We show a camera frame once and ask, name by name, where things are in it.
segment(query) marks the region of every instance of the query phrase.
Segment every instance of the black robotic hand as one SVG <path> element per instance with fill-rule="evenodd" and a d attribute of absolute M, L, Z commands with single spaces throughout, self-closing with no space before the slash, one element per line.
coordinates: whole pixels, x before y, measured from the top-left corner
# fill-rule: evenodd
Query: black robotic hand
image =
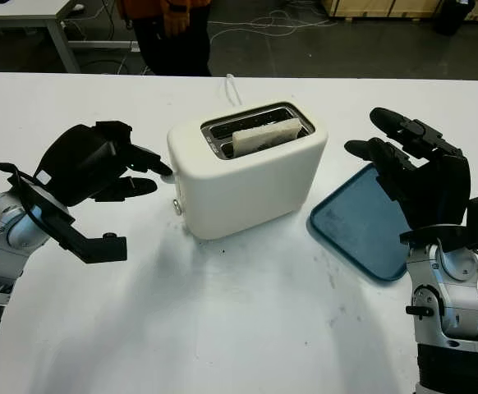
<path fill-rule="evenodd" d="M 145 195 L 157 190 L 146 178 L 120 176 L 131 169 L 151 170 L 162 176 L 172 170 L 160 156 L 133 145 L 131 127 L 120 121 L 98 121 L 95 126 L 72 127 L 56 140 L 42 157 L 35 180 L 59 203 L 71 207 L 87 198 L 95 201 L 123 201 L 126 197 Z M 41 220 L 31 220 L 85 263 L 126 260 L 126 238 L 107 233 L 102 238 L 85 238 L 71 224 L 74 219 L 51 204 L 40 193 L 28 190 L 30 201 L 41 207 Z"/>
<path fill-rule="evenodd" d="M 403 243 L 438 241 L 444 251 L 466 247 L 478 254 L 478 197 L 469 199 L 471 175 L 462 151 L 422 121 L 385 108 L 375 108 L 371 121 L 402 150 L 380 138 L 352 140 L 345 149 L 372 162 L 378 183 L 399 202 L 413 231 L 400 235 Z M 417 167 L 410 161 L 423 158 Z M 467 225 L 460 226 L 467 211 Z"/>
<path fill-rule="evenodd" d="M 96 201 L 123 201 L 154 192 L 157 185 L 150 179 L 119 178 L 127 169 L 172 175 L 159 155 L 133 145 L 130 133 L 131 127 L 121 121 L 74 126 L 51 145 L 34 176 L 67 207 L 88 197 Z"/>
<path fill-rule="evenodd" d="M 391 200 L 399 202 L 409 226 L 415 230 L 440 223 L 460 224 L 471 192 L 469 164 L 462 151 L 425 123 L 388 109 L 373 109 L 370 119 L 388 138 L 399 142 L 405 153 L 379 138 L 349 141 L 345 149 L 374 163 L 378 183 Z M 427 163 L 416 167 L 406 153 L 425 158 Z"/>

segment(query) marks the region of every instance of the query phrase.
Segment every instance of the white table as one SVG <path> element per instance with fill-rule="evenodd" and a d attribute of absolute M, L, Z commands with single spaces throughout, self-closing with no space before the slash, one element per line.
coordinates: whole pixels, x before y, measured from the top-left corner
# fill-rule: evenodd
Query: white table
<path fill-rule="evenodd" d="M 0 27 L 47 28 L 66 71 L 79 73 L 80 68 L 60 26 L 75 3 L 76 0 L 9 0 L 0 4 Z"/>
<path fill-rule="evenodd" d="M 318 244 L 306 219 L 364 165 L 342 146 L 380 134 L 375 106 L 462 147 L 478 195 L 478 82 L 237 79 L 237 88 L 246 103 L 293 97 L 327 125 L 303 208 L 200 242 L 173 210 L 174 185 L 159 179 L 152 195 L 74 207 L 87 236 L 127 236 L 128 260 L 86 266 L 54 241 L 31 257 L 0 327 L 0 394 L 413 391 L 409 277 L 371 281 Z M 0 74 L 0 161 L 32 173 L 64 130 L 108 119 L 168 160 L 170 127 L 229 105 L 222 79 Z"/>

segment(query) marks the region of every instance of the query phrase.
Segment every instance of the toaster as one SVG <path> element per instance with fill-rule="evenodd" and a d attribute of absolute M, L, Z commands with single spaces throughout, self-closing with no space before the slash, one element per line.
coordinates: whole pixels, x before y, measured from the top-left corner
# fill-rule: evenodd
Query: toaster
<path fill-rule="evenodd" d="M 301 122 L 294 140 L 234 155 L 235 132 L 293 118 Z M 177 212 L 196 237 L 213 240 L 299 209 L 327 139 L 309 113 L 288 101 L 233 108 L 176 126 L 168 133 L 168 151 Z"/>

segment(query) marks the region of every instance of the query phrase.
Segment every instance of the floor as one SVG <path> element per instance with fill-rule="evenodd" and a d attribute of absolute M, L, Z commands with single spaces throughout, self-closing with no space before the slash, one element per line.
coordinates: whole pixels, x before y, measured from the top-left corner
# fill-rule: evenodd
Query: floor
<path fill-rule="evenodd" d="M 81 19 L 67 22 L 71 39 L 133 39 L 116 10 L 111 32 L 102 1 L 83 3 L 86 13 L 76 16 Z M 240 7 L 238 3 L 214 0 L 209 66 L 215 76 L 478 80 L 478 23 L 467 23 L 453 37 L 444 37 L 424 21 L 328 21 L 312 0 L 241 0 Z M 263 25 L 222 23 L 245 21 Z M 76 50 L 76 57 L 87 73 L 145 72 L 140 54 L 126 49 Z M 45 32 L 17 29 L 0 30 L 0 71 L 64 70 Z"/>

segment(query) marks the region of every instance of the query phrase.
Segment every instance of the orange jacket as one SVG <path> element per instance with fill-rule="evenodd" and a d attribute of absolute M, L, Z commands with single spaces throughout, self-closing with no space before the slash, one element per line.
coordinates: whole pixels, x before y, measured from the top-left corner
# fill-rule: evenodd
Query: orange jacket
<path fill-rule="evenodd" d="M 116 0 L 117 9 L 122 19 L 150 18 L 162 15 L 160 0 Z M 195 7 L 204 7 L 211 0 L 169 0 L 171 4 L 186 6 L 188 10 Z"/>

